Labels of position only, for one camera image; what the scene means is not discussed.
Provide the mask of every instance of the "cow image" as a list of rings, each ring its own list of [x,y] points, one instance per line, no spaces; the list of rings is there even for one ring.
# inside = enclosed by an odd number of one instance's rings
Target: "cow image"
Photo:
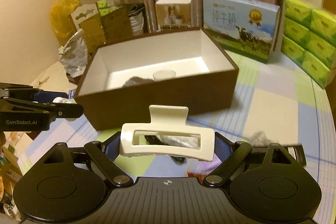
[[[236,26],[239,32],[239,41],[241,43],[241,48],[244,50],[244,47],[246,46],[247,42],[251,45],[252,51],[257,50],[257,43],[259,38],[253,34],[250,34],[246,31],[244,27]]]

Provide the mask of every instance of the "blue milk box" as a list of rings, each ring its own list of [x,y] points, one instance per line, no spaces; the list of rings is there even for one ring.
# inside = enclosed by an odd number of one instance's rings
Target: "blue milk box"
[[[203,0],[204,28],[224,49],[266,63],[279,10],[278,5],[256,0]]]

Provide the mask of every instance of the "checkered tablecloth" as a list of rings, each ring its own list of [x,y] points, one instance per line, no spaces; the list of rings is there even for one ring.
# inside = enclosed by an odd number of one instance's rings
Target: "checkered tablecloth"
[[[334,223],[336,134],[325,90],[280,52],[273,53],[268,64],[228,53],[240,68],[231,108],[189,117],[188,123],[211,127],[233,142],[264,131],[274,142],[303,144],[306,170],[322,189],[314,220],[319,224]],[[116,131],[96,132],[84,116],[71,123],[57,120],[27,148],[19,158],[19,166],[25,173],[56,142],[82,146],[91,140],[103,141]],[[183,177],[195,160],[176,165],[168,156],[119,156],[115,163],[133,178]]]

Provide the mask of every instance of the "open cardboard box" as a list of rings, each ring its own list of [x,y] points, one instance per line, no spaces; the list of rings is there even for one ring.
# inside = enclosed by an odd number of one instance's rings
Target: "open cardboard box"
[[[122,87],[158,70],[176,77]],[[230,107],[238,67],[203,28],[163,31],[99,47],[75,93],[96,130],[150,122],[150,105],[187,106],[189,114]]]

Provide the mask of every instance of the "metal screw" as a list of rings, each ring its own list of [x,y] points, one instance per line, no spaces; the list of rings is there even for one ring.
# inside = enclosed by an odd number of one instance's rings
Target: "metal screw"
[[[125,184],[125,183],[130,181],[130,178],[128,176],[125,176],[125,175],[119,175],[119,176],[116,176],[113,180],[116,183]]]
[[[220,183],[222,181],[222,178],[217,175],[207,176],[205,179],[209,183]]]

